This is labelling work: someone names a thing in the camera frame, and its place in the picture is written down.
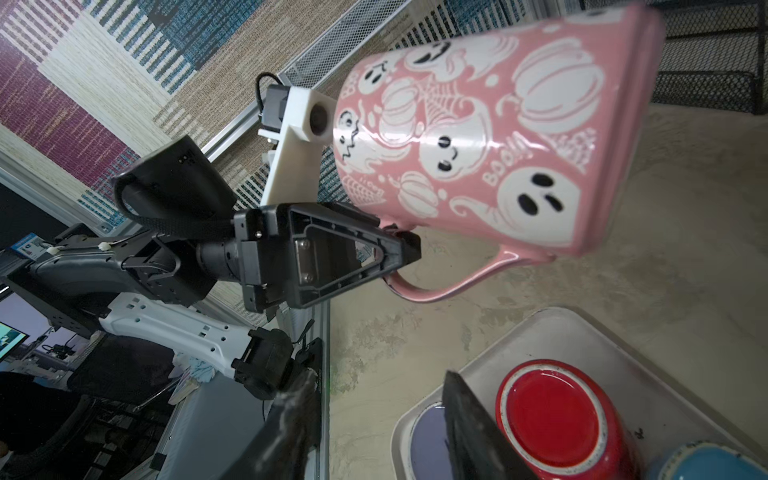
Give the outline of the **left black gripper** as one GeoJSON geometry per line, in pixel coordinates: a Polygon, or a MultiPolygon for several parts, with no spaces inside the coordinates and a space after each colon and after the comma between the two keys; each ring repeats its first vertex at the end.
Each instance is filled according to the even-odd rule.
{"type": "Polygon", "coordinates": [[[421,238],[345,203],[282,203],[234,214],[247,310],[307,308],[421,259],[421,238]]]}

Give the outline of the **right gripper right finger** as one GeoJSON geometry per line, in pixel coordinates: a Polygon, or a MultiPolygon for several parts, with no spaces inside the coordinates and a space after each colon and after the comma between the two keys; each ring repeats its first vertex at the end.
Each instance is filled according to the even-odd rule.
{"type": "Polygon", "coordinates": [[[458,372],[445,374],[442,405],[454,479],[537,479],[458,372]]]}

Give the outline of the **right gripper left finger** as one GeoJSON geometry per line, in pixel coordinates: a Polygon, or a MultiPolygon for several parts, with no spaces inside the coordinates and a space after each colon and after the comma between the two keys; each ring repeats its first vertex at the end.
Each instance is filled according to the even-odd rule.
{"type": "Polygon", "coordinates": [[[309,453],[319,444],[320,407],[317,374],[306,370],[276,395],[266,423],[222,477],[304,478],[309,453]]]}

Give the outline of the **red mug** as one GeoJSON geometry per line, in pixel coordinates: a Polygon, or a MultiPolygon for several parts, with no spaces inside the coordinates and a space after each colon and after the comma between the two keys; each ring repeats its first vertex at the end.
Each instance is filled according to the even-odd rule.
{"type": "Polygon", "coordinates": [[[537,479],[640,479],[632,435],[605,391],[569,364],[522,363],[501,382],[499,430],[537,479]]]}

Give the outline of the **pink ghost pattern mug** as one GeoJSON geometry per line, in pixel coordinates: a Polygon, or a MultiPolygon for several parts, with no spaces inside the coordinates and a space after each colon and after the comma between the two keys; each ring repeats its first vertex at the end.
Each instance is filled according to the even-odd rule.
{"type": "Polygon", "coordinates": [[[498,245],[455,285],[385,278],[414,303],[512,266],[581,256],[603,241],[627,178],[665,40],[641,1],[393,50],[347,76],[331,125],[341,183],[395,232],[498,245]]]}

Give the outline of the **blue mug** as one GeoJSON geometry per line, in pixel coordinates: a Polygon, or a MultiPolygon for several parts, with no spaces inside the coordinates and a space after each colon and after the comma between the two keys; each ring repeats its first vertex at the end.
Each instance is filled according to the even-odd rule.
{"type": "Polygon", "coordinates": [[[645,479],[756,479],[767,480],[767,468],[740,450],[727,445],[696,441],[686,443],[654,461],[645,479]]]}

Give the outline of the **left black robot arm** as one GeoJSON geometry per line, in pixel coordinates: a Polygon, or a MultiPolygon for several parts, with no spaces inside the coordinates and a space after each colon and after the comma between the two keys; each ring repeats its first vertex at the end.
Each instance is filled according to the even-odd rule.
{"type": "Polygon", "coordinates": [[[103,330],[188,354],[271,400],[319,359],[290,336],[231,328],[192,312],[219,282],[241,287],[248,311],[305,309],[417,261],[420,238],[381,227],[344,203],[240,210],[229,185],[183,136],[113,181],[119,210],[140,229],[96,237],[76,225],[36,260],[1,256],[1,279],[51,324],[103,330]]]}

